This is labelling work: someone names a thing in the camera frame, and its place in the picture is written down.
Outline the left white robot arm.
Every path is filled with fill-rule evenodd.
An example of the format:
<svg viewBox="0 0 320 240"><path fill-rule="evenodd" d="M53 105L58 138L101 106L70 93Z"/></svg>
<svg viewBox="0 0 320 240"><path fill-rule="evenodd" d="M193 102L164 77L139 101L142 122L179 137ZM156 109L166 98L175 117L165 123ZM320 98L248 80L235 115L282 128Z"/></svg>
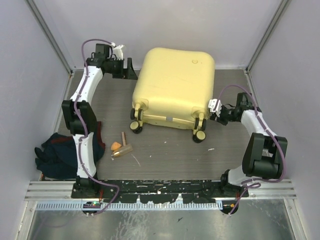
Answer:
<svg viewBox="0 0 320 240"><path fill-rule="evenodd" d="M69 100L61 104L63 118L76 148L77 171L73 190L83 192L88 198L100 193L93 141L98 127L91 102L104 74L115 79L137 80L132 59L124 58L125 46L102 39L96 40L90 57L83 57L84 69L81 80Z"/></svg>

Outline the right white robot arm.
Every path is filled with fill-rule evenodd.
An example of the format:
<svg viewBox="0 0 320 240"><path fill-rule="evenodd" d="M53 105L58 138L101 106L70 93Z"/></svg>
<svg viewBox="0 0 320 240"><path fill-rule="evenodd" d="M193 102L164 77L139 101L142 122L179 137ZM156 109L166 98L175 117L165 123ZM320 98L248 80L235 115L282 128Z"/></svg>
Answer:
<svg viewBox="0 0 320 240"><path fill-rule="evenodd" d="M238 197L261 183L281 182L286 174L285 157L288 141L274 133L263 119L262 111L247 92L237 95L236 104L226 107L219 99L208 102L210 118L222 125L239 122L250 139L239 167L226 170L217 191L224 197Z"/></svg>

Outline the yellow hard-shell suitcase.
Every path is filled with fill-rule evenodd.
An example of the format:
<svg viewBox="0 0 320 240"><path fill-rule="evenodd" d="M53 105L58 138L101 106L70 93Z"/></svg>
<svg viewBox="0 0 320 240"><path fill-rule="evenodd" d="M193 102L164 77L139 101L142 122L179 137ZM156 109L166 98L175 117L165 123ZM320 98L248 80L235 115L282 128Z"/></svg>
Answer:
<svg viewBox="0 0 320 240"><path fill-rule="evenodd" d="M213 98L215 60L203 51L155 47L145 55L132 94L130 129L145 124L191 130L192 139L206 139Z"/></svg>

